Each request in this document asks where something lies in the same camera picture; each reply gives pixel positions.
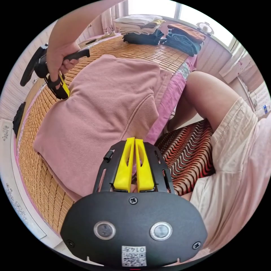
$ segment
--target bottle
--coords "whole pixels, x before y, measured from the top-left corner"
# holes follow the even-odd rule
[[[257,109],[255,114],[257,115],[258,118],[260,118],[263,115],[267,114],[270,110],[271,110],[271,105],[270,104],[265,104],[261,108]]]

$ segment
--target window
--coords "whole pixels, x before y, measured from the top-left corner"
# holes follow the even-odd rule
[[[225,27],[223,27],[221,24],[219,24],[209,16],[205,15],[204,13],[189,6],[182,5],[182,9],[178,19],[184,22],[191,23],[193,25],[204,22],[209,23],[214,31],[214,36],[218,40],[222,41],[226,46],[229,46],[233,39],[233,35]]]
[[[129,15],[151,14],[174,18],[176,2],[171,0],[128,0]]]
[[[229,49],[234,43],[233,35],[221,24],[204,13],[189,6],[171,0],[128,0],[128,14],[152,14],[173,18],[180,22],[197,27],[197,23],[207,22],[214,30],[214,36]]]

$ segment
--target leg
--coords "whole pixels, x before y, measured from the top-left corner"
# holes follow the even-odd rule
[[[168,122],[168,131],[178,129],[181,125],[191,120],[196,114],[197,111],[195,108],[187,101],[184,95],[182,95],[176,106],[174,117]]]
[[[188,76],[183,96],[200,116],[208,119],[213,131],[240,97],[221,80],[200,71]]]

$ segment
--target bed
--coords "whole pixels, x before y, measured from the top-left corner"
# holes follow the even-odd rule
[[[165,45],[134,45],[124,43],[121,36],[96,42],[90,46],[90,57],[82,58],[78,65],[69,71],[66,84],[89,63],[103,54],[119,58],[141,58],[158,63],[161,68],[172,72],[171,80],[159,105],[159,118],[151,127],[145,141],[155,144],[166,125],[186,85],[187,76],[195,70],[196,55],[187,54]],[[34,152],[32,144],[38,128],[51,106],[57,99],[42,79],[31,89],[23,111],[22,121],[14,153],[24,188],[33,206],[42,219],[59,234],[65,215],[73,200],[60,188],[42,159]]]

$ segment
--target orange folded clothing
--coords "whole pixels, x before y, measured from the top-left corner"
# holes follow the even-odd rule
[[[179,23],[170,24],[167,27],[169,29],[172,29],[172,33],[184,35],[188,37],[189,39],[191,39],[191,41],[202,43],[205,40],[204,34],[198,32],[197,30],[191,27],[181,25]]]

